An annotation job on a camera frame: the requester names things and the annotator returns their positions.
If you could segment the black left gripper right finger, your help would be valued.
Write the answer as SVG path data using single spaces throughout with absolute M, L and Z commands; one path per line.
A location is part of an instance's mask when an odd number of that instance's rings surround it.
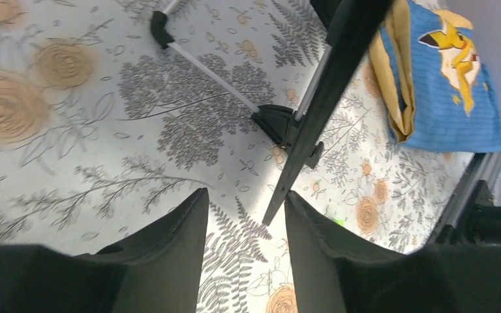
M 376 245 L 298 193 L 284 202 L 299 312 L 501 312 L 501 245 Z

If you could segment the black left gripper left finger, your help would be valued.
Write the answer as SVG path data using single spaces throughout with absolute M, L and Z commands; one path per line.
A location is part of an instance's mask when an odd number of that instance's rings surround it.
M 208 212 L 199 188 L 95 254 L 0 245 L 0 312 L 195 312 Z

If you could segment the green marker cap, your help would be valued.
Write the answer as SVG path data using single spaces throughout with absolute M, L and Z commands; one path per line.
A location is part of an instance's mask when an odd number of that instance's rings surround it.
M 344 219 L 333 218 L 332 221 L 335 222 L 336 224 L 340 225 L 343 228 L 345 227 L 345 221 L 344 221 Z

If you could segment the small black-framed whiteboard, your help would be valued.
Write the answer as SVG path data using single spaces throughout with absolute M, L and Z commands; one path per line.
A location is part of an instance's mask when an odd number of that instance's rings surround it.
M 392 1 L 340 1 L 334 12 L 319 11 L 329 23 L 327 47 L 294 114 L 299 127 L 263 224 L 271 224 L 307 159 L 323 146 L 321 131 L 392 6 Z

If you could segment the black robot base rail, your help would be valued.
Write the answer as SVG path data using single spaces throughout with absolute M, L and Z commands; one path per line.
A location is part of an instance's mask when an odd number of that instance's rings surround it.
M 500 172 L 501 152 L 474 154 L 425 244 L 460 241 L 459 232 L 476 205 L 494 204 L 493 192 Z

